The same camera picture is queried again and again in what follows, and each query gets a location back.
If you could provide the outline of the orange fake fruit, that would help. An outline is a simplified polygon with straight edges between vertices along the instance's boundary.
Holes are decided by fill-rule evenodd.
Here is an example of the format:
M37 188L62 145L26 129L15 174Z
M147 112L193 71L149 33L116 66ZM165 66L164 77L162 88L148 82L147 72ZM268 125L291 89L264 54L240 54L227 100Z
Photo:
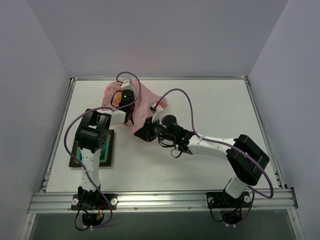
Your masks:
M121 92L117 92L113 97L113 103L118 105L119 102L121 101L121 99L122 99L122 93Z

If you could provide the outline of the pink plastic bag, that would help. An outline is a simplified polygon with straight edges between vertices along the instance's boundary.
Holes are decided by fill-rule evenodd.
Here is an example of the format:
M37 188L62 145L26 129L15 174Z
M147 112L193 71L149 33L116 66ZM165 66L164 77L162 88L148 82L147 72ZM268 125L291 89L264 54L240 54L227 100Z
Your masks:
M111 99L116 91L121 89L120 85L116 81L110 82L104 91L104 97L102 99L102 107L112 107ZM151 117L153 114L150 110L150 106L155 104L161 97L154 94L146 86L141 84L140 98L135 102L135 108L133 111L133 123L129 122L128 126L131 127L134 134L141 129L145 123L146 118Z

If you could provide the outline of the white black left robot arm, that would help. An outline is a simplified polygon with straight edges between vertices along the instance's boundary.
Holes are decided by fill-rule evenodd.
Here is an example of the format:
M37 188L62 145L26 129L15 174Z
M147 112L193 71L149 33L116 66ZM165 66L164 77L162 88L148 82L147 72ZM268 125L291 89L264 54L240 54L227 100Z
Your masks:
M80 148L81 158L72 157L80 164L82 176L77 193L80 199L97 200L103 196L99 177L100 153L107 142L110 126L126 124L132 119L135 103L140 98L133 90L121 90L121 100L116 109L106 112L86 109L75 133L75 141Z

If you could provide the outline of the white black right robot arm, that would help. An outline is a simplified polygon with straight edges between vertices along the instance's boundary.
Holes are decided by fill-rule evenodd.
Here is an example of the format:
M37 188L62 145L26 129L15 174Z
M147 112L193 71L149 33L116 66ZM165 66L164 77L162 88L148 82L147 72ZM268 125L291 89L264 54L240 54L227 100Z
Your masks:
M175 148L180 153L189 155L206 155L224 159L231 165L235 176L227 183L224 192L237 199L248 188L256 186L262 175L270 184L265 172L269 164L266 153L247 135L236 138L214 138L196 135L178 125L173 115L166 115L162 120L149 117L141 129L134 135L146 142L158 139L171 144L163 144L164 148Z

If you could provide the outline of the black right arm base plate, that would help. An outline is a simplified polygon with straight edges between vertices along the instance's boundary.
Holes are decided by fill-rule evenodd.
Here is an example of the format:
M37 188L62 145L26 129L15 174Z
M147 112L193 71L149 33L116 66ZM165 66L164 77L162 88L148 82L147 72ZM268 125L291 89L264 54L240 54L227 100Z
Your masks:
M225 191L211 191L206 193L206 200L209 209L248 208L251 205L251 197L247 191L238 198L233 198Z

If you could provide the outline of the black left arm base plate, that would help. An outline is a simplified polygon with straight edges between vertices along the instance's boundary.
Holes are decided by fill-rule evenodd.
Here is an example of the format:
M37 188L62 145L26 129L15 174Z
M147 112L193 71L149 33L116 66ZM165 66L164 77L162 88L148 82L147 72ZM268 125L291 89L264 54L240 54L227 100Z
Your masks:
M72 211L81 208L87 211L115 210L118 204L118 195L105 193L104 197L99 192L87 192L84 195L74 194L71 200Z

